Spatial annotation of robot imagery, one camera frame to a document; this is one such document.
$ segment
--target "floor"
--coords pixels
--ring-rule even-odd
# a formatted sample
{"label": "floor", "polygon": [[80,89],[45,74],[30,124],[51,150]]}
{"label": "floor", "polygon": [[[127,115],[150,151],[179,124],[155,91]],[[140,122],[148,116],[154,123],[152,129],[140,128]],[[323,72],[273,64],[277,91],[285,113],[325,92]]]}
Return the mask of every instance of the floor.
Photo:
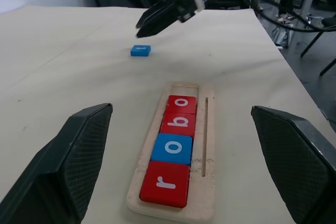
{"label": "floor", "polygon": [[[333,12],[314,9],[311,13],[324,18],[334,15]],[[316,35],[303,34],[302,42],[297,45],[294,55],[287,55],[286,50],[282,51],[282,55],[336,132],[336,65],[323,77],[319,77],[322,69],[336,58],[336,33],[324,33],[307,54],[300,58],[301,52]]]}

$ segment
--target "red object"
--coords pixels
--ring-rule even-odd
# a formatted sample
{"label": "red object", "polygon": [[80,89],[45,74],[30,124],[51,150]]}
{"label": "red object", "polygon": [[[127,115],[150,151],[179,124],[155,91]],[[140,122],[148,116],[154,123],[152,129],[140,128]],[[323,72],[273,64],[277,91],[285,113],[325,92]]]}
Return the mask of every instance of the red object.
{"label": "red object", "polygon": [[165,113],[160,133],[168,133],[182,136],[195,135],[196,115],[184,113]]}
{"label": "red object", "polygon": [[140,199],[183,208],[187,205],[188,184],[189,166],[150,161],[142,183]]}
{"label": "red object", "polygon": [[196,114],[196,97],[170,95],[167,102],[166,112]]}

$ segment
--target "blue block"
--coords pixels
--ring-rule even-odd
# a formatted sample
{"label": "blue block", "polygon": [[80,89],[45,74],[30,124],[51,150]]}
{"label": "blue block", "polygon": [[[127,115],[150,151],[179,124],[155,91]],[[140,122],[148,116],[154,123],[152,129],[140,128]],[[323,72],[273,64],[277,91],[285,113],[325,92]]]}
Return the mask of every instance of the blue block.
{"label": "blue block", "polygon": [[151,160],[190,166],[192,145],[190,136],[159,133]]}
{"label": "blue block", "polygon": [[151,52],[151,46],[145,46],[145,45],[135,45],[131,49],[131,56],[137,57],[147,57],[149,53]]}

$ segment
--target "black cable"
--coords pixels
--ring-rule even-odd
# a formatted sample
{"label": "black cable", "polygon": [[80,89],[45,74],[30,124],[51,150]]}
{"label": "black cable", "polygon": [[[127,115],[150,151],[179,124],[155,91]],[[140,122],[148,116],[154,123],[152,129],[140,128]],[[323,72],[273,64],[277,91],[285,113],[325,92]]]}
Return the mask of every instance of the black cable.
{"label": "black cable", "polygon": [[[299,29],[299,28],[294,28],[294,27],[289,27],[289,26],[286,26],[282,23],[279,23],[273,19],[271,19],[270,17],[266,16],[260,9],[258,6],[255,6],[253,5],[253,8],[255,9],[255,11],[261,16],[263,17],[264,19],[266,19],[267,21],[271,22],[272,24],[275,24],[277,26],[280,26],[280,27],[283,27],[285,29],[288,29],[288,30],[293,30],[293,31],[299,31],[301,33],[317,33],[317,32],[330,32],[330,31],[336,31],[336,28],[333,28],[335,26],[331,26],[331,27],[328,27],[328,28],[320,28],[320,27],[316,27],[310,23],[308,23],[305,19],[303,19],[300,15],[298,15],[297,13],[295,13],[294,11],[292,11],[291,9],[289,8],[286,8],[284,6],[281,6],[280,4],[272,1],[272,0],[262,0],[268,4],[271,4],[271,5],[274,5],[276,7],[278,7],[279,9],[282,9],[284,10],[285,12],[291,14],[292,16],[294,16],[295,18],[297,18],[300,22],[302,22],[303,24],[305,24],[306,26],[312,28],[312,29]],[[244,0],[245,4],[248,4],[250,5],[250,3],[246,0]]]}

